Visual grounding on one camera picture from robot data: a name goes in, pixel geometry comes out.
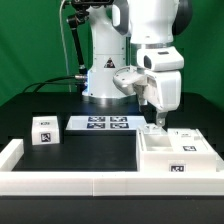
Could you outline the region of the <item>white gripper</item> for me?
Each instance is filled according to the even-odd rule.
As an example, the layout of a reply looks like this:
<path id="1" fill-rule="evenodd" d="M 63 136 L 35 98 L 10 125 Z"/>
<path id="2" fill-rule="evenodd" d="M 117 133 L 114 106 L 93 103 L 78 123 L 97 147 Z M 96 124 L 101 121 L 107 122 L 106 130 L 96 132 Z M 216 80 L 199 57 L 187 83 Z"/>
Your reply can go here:
<path id="1" fill-rule="evenodd" d="M 156 112 L 156 125 L 163 127 L 168 111 L 176 110 L 180 103 L 181 74 L 184 59 L 175 47 L 137 50 L 137 72 L 143 76 L 136 83 L 139 112 L 144 114 L 147 102 Z"/>

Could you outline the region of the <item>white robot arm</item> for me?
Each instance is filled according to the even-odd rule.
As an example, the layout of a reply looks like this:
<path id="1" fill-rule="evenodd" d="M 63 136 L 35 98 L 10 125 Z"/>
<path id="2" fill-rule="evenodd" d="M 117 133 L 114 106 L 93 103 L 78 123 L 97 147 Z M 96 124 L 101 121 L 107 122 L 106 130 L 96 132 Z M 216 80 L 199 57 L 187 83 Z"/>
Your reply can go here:
<path id="1" fill-rule="evenodd" d="M 140 108 L 156 108 L 156 124 L 165 125 L 178 108 L 184 58 L 172 45 L 192 18 L 192 0 L 112 0 L 88 9 L 93 65 L 83 96 L 98 103 L 138 97 Z"/>

